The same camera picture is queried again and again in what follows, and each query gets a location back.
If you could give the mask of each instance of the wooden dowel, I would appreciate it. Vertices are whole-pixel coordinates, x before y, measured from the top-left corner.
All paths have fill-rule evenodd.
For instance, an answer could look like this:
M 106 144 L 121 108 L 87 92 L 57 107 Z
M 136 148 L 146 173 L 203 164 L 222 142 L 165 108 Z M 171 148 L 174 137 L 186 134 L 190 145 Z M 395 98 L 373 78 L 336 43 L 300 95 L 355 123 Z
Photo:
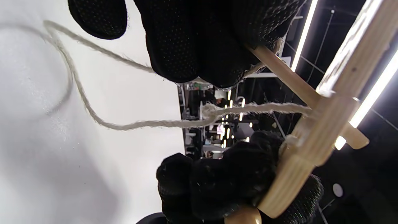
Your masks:
M 224 219 L 225 224 L 261 224 L 257 208 L 244 207 Z
M 309 107 L 316 107 L 321 96 L 272 51 L 263 46 L 258 46 L 254 50 L 250 49 L 250 51 Z M 348 122 L 345 124 L 341 136 L 353 149 L 360 149 L 369 144 L 369 139 Z

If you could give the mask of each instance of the dotted grip glove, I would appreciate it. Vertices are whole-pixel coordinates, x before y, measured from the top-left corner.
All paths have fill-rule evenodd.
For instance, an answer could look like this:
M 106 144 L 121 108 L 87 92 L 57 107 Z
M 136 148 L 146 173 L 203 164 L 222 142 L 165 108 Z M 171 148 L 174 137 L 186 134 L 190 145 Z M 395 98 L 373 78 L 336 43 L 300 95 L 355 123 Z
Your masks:
M 306 0 L 134 0 L 154 71 L 175 83 L 197 77 L 236 85 L 259 64 L 245 44 L 273 50 Z M 75 21 L 101 39 L 127 28 L 125 0 L 68 0 Z
M 238 142 L 222 159 L 194 162 L 180 153 L 166 158 L 156 177 L 167 221 L 222 224 L 240 207 L 257 206 L 275 178 L 282 141 L 275 133 L 255 132 L 250 143 Z M 263 223 L 306 223 L 322 194 L 322 184 L 311 175 L 280 217 L 271 219 L 260 212 Z

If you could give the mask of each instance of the white table surface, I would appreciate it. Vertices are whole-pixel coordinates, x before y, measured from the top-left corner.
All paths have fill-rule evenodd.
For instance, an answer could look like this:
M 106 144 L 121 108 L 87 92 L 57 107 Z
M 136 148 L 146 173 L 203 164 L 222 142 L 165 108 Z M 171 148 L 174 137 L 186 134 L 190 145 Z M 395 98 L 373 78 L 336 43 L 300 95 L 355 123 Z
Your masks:
M 38 36 L 57 22 L 100 46 L 150 65 L 134 2 L 117 40 L 96 39 L 72 19 L 67 0 L 3 0 L 0 7 L 0 223 L 135 224 L 161 211 L 155 173 L 162 159 L 183 152 L 178 128 L 121 132 L 96 124 L 56 49 Z M 87 96 L 108 122 L 179 119 L 174 83 L 130 68 L 59 34 Z

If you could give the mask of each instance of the black ceiling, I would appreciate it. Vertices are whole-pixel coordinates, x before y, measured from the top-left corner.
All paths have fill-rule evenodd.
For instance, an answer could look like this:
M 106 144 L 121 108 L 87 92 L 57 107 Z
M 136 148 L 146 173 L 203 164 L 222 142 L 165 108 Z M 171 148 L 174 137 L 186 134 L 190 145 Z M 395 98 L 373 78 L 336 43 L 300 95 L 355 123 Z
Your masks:
M 312 20 L 302 56 L 314 63 L 320 70 L 325 71 L 334 55 L 343 42 L 348 30 L 351 28 L 356 15 L 365 0 L 319 0 Z M 304 5 L 301 14 L 304 19 L 297 20 L 295 33 L 290 33 L 288 44 L 296 48 L 300 39 L 305 18 L 311 1 Z M 328 22 L 330 25 L 321 47 Z M 362 96 L 373 86 L 378 76 L 383 71 L 387 62 L 395 53 L 398 45 L 398 36 L 386 51 L 384 59 L 378 65 L 365 88 Z M 294 51 L 285 46 L 282 56 L 294 57 Z M 316 87 L 323 74 L 314 69 L 309 63 L 300 60 L 296 72 L 312 87 Z M 359 129 L 370 139 L 369 146 L 361 150 L 353 150 L 345 146 L 340 151 L 334 151 L 329 161 L 314 173 L 318 175 L 325 187 L 325 195 L 320 202 L 320 207 L 325 207 L 323 214 L 329 224 L 338 223 L 369 223 L 389 224 L 398 223 L 398 117 L 395 109 L 398 108 L 398 75 L 395 75 L 380 96 L 373 110 L 368 113 Z M 244 96 L 247 102 L 264 103 L 295 102 L 303 103 L 278 79 L 262 78 L 247 79 L 239 86 L 239 95 Z M 299 115 L 282 116 L 276 114 L 283 131 L 288 134 L 292 131 Z M 256 116 L 259 124 L 256 129 L 274 130 L 274 119 L 269 115 Z M 344 189 L 344 196 L 336 198 L 332 185 L 339 183 Z M 321 215 L 313 223 L 324 223 Z

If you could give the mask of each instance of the wooden frame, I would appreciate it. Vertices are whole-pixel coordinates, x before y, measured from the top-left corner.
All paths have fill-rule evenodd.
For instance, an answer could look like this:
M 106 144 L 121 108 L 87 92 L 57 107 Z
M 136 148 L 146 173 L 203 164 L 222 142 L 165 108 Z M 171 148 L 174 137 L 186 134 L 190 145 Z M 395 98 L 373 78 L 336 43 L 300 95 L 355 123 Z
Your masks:
M 251 49 L 312 108 L 312 114 L 302 116 L 292 132 L 297 143 L 280 149 L 277 176 L 258 206 L 269 217 L 276 218 L 287 209 L 313 169 L 327 161 L 339 135 L 354 149 L 369 143 L 348 120 L 359 107 L 356 98 L 397 31 L 397 11 L 397 0 L 367 0 L 316 91 L 269 49 Z M 261 223 L 257 213 L 245 209 L 225 223 Z

